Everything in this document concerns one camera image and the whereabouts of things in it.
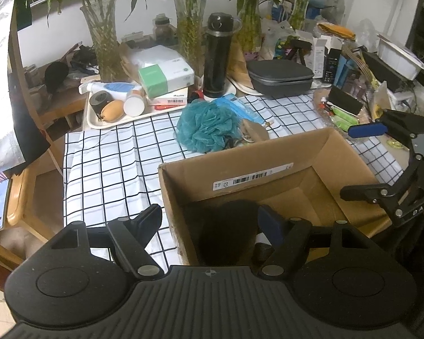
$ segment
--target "box lid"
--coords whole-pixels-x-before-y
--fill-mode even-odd
[[[311,69],[291,60],[263,60],[247,62],[251,78],[270,82],[291,82],[312,79]]]

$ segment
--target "white sticker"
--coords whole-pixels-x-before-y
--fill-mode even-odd
[[[271,174],[275,174],[284,170],[288,170],[289,168],[292,168],[294,163],[284,164],[279,167],[266,169],[265,171],[259,171],[255,173],[246,174],[244,176],[234,177],[233,179],[227,179],[222,181],[217,181],[213,183],[213,190],[221,190],[223,188],[228,188],[231,186],[240,185],[241,183],[253,181],[256,179],[260,179],[261,177],[270,176]]]

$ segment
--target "wooden chair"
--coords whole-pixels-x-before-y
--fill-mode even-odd
[[[17,24],[16,24],[16,9],[14,8],[11,22],[11,33],[9,37],[9,60],[8,60],[8,71],[17,79],[18,89],[25,99],[30,116],[34,120],[36,126],[43,132],[45,132],[41,119],[39,118],[28,92],[28,86],[25,80],[25,75],[22,67],[22,61],[20,56],[18,35],[17,35]],[[59,149],[55,147],[53,141],[46,134],[46,139],[50,144],[50,148],[47,153],[50,155],[55,168],[61,174],[63,167],[63,154]],[[38,176],[38,162],[36,160],[29,165],[20,175],[12,176],[11,191],[6,212],[6,228],[21,226],[28,232],[33,234],[42,242],[47,242],[53,237],[54,232],[43,222],[41,222],[33,212],[33,193],[35,189],[36,177]],[[23,262],[21,258],[5,249],[0,245],[0,257],[8,260],[11,264],[8,264],[10,268],[14,268]]]

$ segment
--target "checkered tablecloth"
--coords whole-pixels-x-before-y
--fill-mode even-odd
[[[325,127],[314,110],[312,92],[298,97],[241,98],[268,123],[270,138]],[[152,116],[106,130],[66,135],[64,155],[64,224],[84,221],[102,226],[121,216],[136,216],[150,204],[163,200],[157,167],[164,162],[195,157],[174,138],[181,111]],[[351,143],[380,182],[394,183],[402,173],[394,157],[376,139]],[[180,264],[163,209],[162,226],[147,252],[165,270]],[[110,259],[107,249],[92,249]]]

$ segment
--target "green and white box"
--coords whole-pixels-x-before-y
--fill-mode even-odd
[[[195,73],[183,58],[175,58],[138,70],[148,98],[155,98],[195,83]]]

